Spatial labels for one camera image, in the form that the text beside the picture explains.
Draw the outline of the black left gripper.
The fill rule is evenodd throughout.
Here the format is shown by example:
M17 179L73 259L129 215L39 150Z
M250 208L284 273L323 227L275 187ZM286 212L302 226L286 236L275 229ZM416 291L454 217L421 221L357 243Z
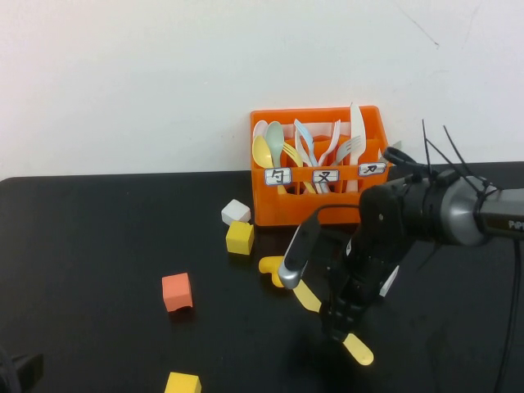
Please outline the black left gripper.
M9 354L1 348L1 361L9 392L19 391L19 380L20 384L37 384L43 377L43 354L16 355L11 360Z

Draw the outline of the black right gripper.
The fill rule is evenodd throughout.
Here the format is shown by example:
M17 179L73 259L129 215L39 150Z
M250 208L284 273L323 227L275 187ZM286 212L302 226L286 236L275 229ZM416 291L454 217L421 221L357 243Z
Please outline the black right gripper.
M328 274L329 297L320 307L323 333L342 342L400 262L400 248L378 242L350 240Z

